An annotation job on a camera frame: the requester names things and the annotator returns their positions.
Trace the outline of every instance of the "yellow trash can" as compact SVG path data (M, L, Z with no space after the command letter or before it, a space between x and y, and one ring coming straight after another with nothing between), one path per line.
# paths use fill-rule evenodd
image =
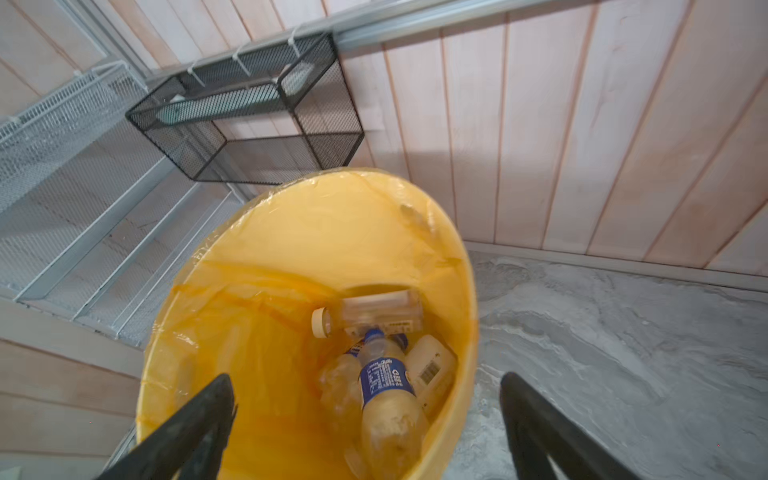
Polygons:
M343 346L314 338L310 317L372 283L418 288L425 328L458 357L454 387L406 476L439 478L472 400L475 284L445 212L380 170L329 170L273 189L200 245L155 320L138 439L227 372L238 410L220 479L353 478L331 441L316 386L319 369Z

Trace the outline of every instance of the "baseboard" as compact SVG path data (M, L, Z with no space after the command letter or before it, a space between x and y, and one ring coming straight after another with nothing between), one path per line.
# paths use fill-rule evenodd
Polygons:
M551 252L532 248L508 247L506 245L491 245L465 241L467 250L473 252L494 253L509 257L543 260L567 265L588 266L613 272L634 273L637 275L657 276L684 282L705 283L707 285L728 286L742 290L768 292L768 276L746 275L744 273L721 272L689 268L687 266L662 265L660 263L635 262L615 258L592 257L577 253Z

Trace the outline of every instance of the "floor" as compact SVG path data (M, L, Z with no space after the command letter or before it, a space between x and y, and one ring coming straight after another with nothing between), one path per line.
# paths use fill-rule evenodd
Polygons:
M641 478L768 478L768 293L471 258L478 370L445 480L516 478L508 371Z

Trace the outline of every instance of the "blue label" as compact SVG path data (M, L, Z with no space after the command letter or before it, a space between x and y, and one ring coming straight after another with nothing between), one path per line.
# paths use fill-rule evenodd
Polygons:
M362 340L360 340L358 343L350 346L349 350L344 352L347 355L351 355L355 358L357 358L357 354L360 353L360 349L362 348Z
M400 360L384 357L370 362L360 372L362 405L387 390L405 390L413 394L413 387L406 378L406 365Z

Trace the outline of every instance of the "barcode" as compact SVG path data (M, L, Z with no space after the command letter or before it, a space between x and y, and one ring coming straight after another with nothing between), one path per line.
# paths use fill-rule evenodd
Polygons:
M435 378L435 375L437 375L437 372L439 371L440 366L437 363L430 362L419 374L419 377L426 385L429 385L429 383L432 381L432 379Z

